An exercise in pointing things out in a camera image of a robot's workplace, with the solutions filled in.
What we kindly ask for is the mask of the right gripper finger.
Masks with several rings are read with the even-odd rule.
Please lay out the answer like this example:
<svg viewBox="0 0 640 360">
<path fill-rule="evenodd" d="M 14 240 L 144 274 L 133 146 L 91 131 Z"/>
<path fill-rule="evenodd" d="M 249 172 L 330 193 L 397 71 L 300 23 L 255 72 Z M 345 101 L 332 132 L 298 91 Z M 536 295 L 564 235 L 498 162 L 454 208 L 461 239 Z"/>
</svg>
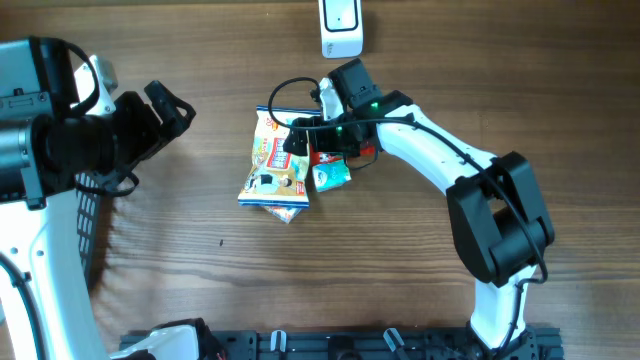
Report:
<svg viewBox="0 0 640 360">
<path fill-rule="evenodd" d="M 284 140 L 282 148 L 285 152 L 295 156 L 308 156 L 308 132 L 305 130 L 291 129 Z"/>
<path fill-rule="evenodd" d="M 291 122 L 290 129 L 296 131 L 314 131 L 320 130 L 328 124 L 329 122 L 322 116 L 298 117 Z"/>
</svg>

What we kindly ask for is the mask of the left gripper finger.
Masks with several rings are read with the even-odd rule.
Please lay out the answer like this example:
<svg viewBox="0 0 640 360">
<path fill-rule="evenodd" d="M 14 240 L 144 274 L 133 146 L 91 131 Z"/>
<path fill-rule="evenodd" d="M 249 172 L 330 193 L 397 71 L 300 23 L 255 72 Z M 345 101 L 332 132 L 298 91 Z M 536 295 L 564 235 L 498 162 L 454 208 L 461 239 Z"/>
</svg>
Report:
<svg viewBox="0 0 640 360">
<path fill-rule="evenodd" d="M 158 80 L 150 82 L 144 92 L 161 119 L 160 134 L 164 139 L 173 140 L 189 129 L 196 116 L 189 103 L 175 96 Z"/>
<path fill-rule="evenodd" d="M 82 173 L 82 176 L 89 181 L 89 184 L 76 180 L 76 190 L 104 197 L 128 196 L 136 190 L 140 183 L 139 178 L 131 171 L 126 174 L 116 172 L 114 176 L 102 176 L 98 173 Z M 126 179 L 132 183 L 132 186 L 126 189 L 119 189 L 118 186 Z"/>
</svg>

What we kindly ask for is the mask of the red candy bag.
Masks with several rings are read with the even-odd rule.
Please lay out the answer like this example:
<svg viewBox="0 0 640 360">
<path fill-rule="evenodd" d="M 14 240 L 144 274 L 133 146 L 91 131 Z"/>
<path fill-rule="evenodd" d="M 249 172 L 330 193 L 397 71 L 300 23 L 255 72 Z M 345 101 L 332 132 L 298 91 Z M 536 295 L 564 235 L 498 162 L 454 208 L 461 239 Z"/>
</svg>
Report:
<svg viewBox="0 0 640 360">
<path fill-rule="evenodd" d="M 374 146 L 368 146 L 360 149 L 361 156 L 373 156 L 374 154 L 375 154 Z M 309 155 L 310 155 L 310 163 L 312 166 L 325 164 L 325 163 L 332 163 L 336 161 L 342 161 L 344 158 L 344 155 L 342 153 L 318 152 L 318 151 L 315 151 L 313 147 L 310 147 Z"/>
</svg>

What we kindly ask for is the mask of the cream wet wipes pack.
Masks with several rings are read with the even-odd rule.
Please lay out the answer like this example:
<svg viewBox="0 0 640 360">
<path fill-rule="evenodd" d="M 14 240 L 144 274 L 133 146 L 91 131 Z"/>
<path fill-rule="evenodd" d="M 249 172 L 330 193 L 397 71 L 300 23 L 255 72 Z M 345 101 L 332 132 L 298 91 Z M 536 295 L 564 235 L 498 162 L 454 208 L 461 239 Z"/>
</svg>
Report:
<svg viewBox="0 0 640 360">
<path fill-rule="evenodd" d="M 284 150 L 290 133 L 273 120 L 266 105 L 256 107 L 252 168 L 238 195 L 241 206 L 308 208 L 306 178 L 310 157 Z"/>
</svg>

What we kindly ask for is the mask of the small teal tissue pack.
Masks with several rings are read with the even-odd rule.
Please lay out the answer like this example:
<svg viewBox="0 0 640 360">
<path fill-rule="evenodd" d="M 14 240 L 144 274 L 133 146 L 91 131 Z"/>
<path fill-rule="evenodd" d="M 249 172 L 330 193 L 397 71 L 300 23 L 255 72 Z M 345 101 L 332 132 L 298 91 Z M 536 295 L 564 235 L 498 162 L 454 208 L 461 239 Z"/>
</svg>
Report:
<svg viewBox="0 0 640 360">
<path fill-rule="evenodd" d="M 320 163 L 312 167 L 312 177 L 318 192 L 341 187 L 351 181 L 351 173 L 344 160 Z"/>
</svg>

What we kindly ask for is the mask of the small orange box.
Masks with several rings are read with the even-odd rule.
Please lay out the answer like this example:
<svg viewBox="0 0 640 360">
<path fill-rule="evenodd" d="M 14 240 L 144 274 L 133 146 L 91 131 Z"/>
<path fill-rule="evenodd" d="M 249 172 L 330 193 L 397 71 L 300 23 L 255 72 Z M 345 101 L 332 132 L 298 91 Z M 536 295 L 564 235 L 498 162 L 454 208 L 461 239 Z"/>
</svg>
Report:
<svg viewBox="0 0 640 360">
<path fill-rule="evenodd" d="M 289 224 L 301 212 L 300 208 L 280 206 L 263 206 L 263 209 L 286 224 Z"/>
</svg>

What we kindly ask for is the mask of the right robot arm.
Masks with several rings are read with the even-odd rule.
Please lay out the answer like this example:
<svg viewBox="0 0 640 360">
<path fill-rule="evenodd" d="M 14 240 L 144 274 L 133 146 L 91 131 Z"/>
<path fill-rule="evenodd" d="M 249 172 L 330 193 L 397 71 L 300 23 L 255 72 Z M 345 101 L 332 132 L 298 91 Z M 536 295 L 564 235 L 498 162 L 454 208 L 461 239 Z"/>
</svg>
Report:
<svg viewBox="0 0 640 360">
<path fill-rule="evenodd" d="M 383 93 L 354 59 L 313 80 L 314 117 L 288 124 L 286 152 L 358 157 L 366 147 L 416 169 L 445 196 L 454 247 L 475 278 L 469 329 L 487 358 L 515 352 L 525 333 L 528 288 L 547 282 L 544 252 L 555 230 L 529 161 L 456 138 L 406 94 Z"/>
</svg>

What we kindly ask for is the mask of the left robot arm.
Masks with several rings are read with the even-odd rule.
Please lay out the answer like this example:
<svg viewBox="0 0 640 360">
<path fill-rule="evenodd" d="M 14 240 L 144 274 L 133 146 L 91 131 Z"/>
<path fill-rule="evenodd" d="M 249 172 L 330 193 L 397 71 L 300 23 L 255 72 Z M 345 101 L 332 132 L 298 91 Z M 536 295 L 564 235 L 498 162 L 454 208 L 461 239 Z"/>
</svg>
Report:
<svg viewBox="0 0 640 360">
<path fill-rule="evenodd" d="M 191 125 L 161 82 L 117 92 L 106 62 L 27 37 L 1 46 L 1 308 L 19 359 L 105 359 L 80 253 L 80 197 L 122 197 Z"/>
</svg>

